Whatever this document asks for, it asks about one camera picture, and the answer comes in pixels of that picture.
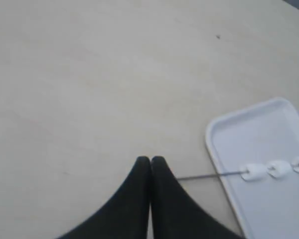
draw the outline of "metal rod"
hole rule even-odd
[[[204,178],[217,178],[217,177],[225,177],[225,176],[231,176],[231,175],[241,175],[244,173],[249,173],[249,172],[248,171],[234,171],[234,172],[226,172],[226,173],[214,173],[214,174],[181,177],[181,178],[177,178],[177,180],[178,181],[187,181],[187,180],[204,179]]]

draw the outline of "table surface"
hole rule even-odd
[[[0,239],[68,231],[138,155],[214,172],[208,122],[275,96],[299,111],[299,10],[284,1],[0,0]],[[240,233],[217,179],[184,187]]]

